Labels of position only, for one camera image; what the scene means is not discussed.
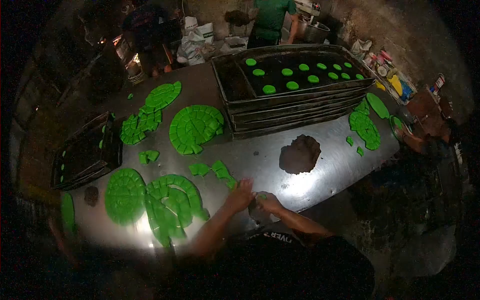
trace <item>man in green shirt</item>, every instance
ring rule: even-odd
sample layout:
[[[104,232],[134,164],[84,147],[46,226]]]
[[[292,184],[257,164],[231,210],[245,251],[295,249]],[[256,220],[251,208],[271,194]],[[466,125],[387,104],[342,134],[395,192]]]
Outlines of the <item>man in green shirt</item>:
[[[294,0],[253,0],[253,4],[258,13],[248,39],[248,49],[278,45],[282,37],[281,29],[285,12],[288,12],[292,18],[290,35],[286,44],[293,43],[299,24]]]

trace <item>green shirt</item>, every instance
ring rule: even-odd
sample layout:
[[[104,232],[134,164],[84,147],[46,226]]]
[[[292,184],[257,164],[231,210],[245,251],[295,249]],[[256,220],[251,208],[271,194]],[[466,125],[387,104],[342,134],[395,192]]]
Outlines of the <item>green shirt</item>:
[[[254,34],[266,39],[280,38],[285,12],[297,13],[293,0],[253,0],[253,5],[258,8]]]

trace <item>metal table surface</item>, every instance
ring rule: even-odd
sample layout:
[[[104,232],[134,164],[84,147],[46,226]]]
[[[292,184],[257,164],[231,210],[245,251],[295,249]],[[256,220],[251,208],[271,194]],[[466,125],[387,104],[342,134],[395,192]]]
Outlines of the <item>metal table surface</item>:
[[[268,191],[277,195],[288,209],[300,212],[318,204],[357,182],[383,161],[399,150],[398,141],[393,136],[388,120],[380,119],[373,110],[370,117],[378,128],[381,145],[375,151],[365,149],[365,143],[352,132],[348,124],[348,115],[337,120],[305,126],[302,128],[269,134],[266,136],[233,141],[230,131],[216,136],[202,145],[198,155],[183,156],[170,144],[168,128],[175,114],[182,108],[193,104],[211,105],[224,113],[222,100],[217,88],[213,70],[209,64],[201,64],[167,73],[157,80],[149,80],[131,91],[123,91],[114,99],[99,107],[110,110],[117,118],[138,113],[149,91],[163,83],[182,82],[182,92],[178,98],[163,109],[163,122],[156,132],[147,133],[147,138],[136,145],[124,145],[123,163],[120,168],[133,168],[143,177],[146,184],[159,176],[167,174],[183,175],[198,188],[203,206],[213,215],[223,204],[228,187],[218,180],[213,172],[204,178],[192,176],[188,166],[193,163],[212,165],[221,160],[236,179],[254,178],[255,191]],[[134,98],[127,100],[132,92]],[[312,136],[320,143],[321,154],[315,168],[309,173],[288,174],[278,166],[280,149],[289,145],[297,136]],[[350,147],[346,137],[351,136],[354,146]],[[364,149],[363,157],[357,154],[357,146]],[[158,150],[160,156],[156,162],[141,165],[138,153],[146,150]],[[82,235],[92,244],[106,248],[137,250],[141,252],[162,252],[160,243],[153,236],[148,224],[146,212],[134,224],[120,226],[113,223],[105,211],[104,195],[111,174],[97,179],[89,185],[98,187],[99,200],[95,207],[84,201],[84,191],[89,186],[70,191],[74,201],[75,221]],[[182,245],[195,235],[202,222],[193,218],[193,223],[185,229],[187,239],[174,240],[174,250],[181,251]],[[255,228],[247,210],[237,214],[231,221],[228,234],[241,233]]]

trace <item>black baking tray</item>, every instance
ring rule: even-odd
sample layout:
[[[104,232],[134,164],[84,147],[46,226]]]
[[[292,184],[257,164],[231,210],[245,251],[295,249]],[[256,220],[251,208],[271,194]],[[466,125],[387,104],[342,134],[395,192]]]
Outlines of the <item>black baking tray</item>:
[[[68,191],[87,184],[121,165],[123,144],[115,134],[113,121],[114,118],[109,112],[101,114],[65,141],[56,152],[52,163],[50,180],[52,188]],[[103,141],[102,148],[99,147],[100,141]]]

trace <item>green dough cutout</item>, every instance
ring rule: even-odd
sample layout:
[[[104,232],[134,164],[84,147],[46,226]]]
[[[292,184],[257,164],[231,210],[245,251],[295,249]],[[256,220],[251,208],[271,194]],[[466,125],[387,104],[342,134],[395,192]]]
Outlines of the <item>green dough cutout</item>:
[[[253,67],[254,65],[257,64],[257,61],[254,60],[254,59],[247,59],[247,60],[245,61],[245,63],[247,64],[247,66]]]
[[[363,156],[363,149],[360,147],[357,147],[357,153],[360,154],[360,156]]]
[[[210,141],[223,124],[223,115],[215,107],[192,105],[180,110],[173,118],[170,141],[180,154],[198,154],[202,151],[200,145]]]
[[[318,82],[320,81],[320,80],[318,79],[318,77],[315,76],[315,75],[310,75],[310,76],[308,76],[307,80],[308,80],[308,82],[311,83],[311,84],[316,84],[316,83],[318,83]]]
[[[269,95],[274,94],[276,92],[276,89],[273,85],[266,85],[264,86],[263,91],[265,94]]]
[[[291,76],[291,75],[293,75],[293,71],[290,70],[290,69],[283,69],[282,74],[283,74],[283,76]]]
[[[333,73],[333,72],[329,72],[329,73],[328,73],[328,77],[330,77],[330,78],[332,78],[332,79],[334,79],[334,80],[337,80],[337,79],[338,79],[338,75],[335,74],[335,73]]]
[[[188,168],[190,169],[190,172],[192,173],[193,176],[205,176],[208,174],[210,171],[210,167],[207,166],[206,164],[193,164],[189,165]]]
[[[353,110],[361,112],[367,116],[370,115],[370,106],[368,106],[367,99],[364,98],[362,102],[360,102],[360,104],[358,104]]]
[[[390,117],[387,107],[375,94],[367,93],[367,101],[380,118],[386,119]]]
[[[352,146],[353,146],[353,139],[352,139],[352,137],[351,137],[351,136],[347,136],[347,143],[349,143],[349,144],[350,144],[350,147],[352,147]]]
[[[110,177],[105,192],[105,210],[115,223],[137,221],[144,211],[145,183],[137,171],[124,168]]]
[[[157,86],[150,92],[150,94],[148,94],[145,99],[145,106],[154,108],[154,111],[163,109],[178,97],[180,91],[180,81],[177,81],[174,84],[162,84]]]
[[[73,207],[73,199],[70,193],[66,192],[61,200],[61,218],[65,228],[73,232],[75,225],[75,209]]]
[[[304,63],[299,66],[299,69],[300,69],[300,71],[308,71],[308,70],[310,70],[310,68],[309,68],[306,64],[304,64]]]
[[[289,82],[287,82],[287,89],[289,89],[291,91],[298,90],[299,85],[295,81],[289,81]]]
[[[253,70],[252,72],[255,76],[263,76],[265,75],[265,72],[263,70],[260,70],[260,69],[255,69]]]

